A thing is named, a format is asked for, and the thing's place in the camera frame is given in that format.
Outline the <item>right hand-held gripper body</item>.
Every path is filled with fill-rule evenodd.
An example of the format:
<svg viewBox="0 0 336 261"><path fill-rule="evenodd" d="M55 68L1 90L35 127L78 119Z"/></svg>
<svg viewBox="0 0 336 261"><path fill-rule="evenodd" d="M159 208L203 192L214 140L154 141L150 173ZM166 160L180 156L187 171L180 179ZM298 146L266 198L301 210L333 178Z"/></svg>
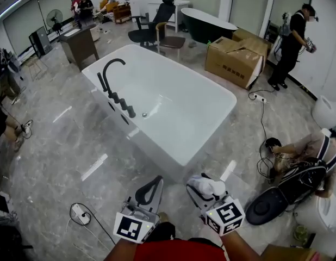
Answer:
<svg viewBox="0 0 336 261"><path fill-rule="evenodd" d="M238 199L227 196L201 211L204 223L220 237L242 226L245 212Z"/></svg>

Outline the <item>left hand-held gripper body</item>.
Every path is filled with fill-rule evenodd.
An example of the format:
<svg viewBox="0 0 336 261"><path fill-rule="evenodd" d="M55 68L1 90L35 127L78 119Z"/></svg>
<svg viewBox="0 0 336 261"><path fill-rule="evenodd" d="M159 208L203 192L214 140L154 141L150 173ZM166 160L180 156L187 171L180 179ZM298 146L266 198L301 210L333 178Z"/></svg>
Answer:
<svg viewBox="0 0 336 261"><path fill-rule="evenodd" d="M113 234L143 244L159 222L159 204L160 200L141 204L129 197L124 201L121 211L116 213Z"/></svg>

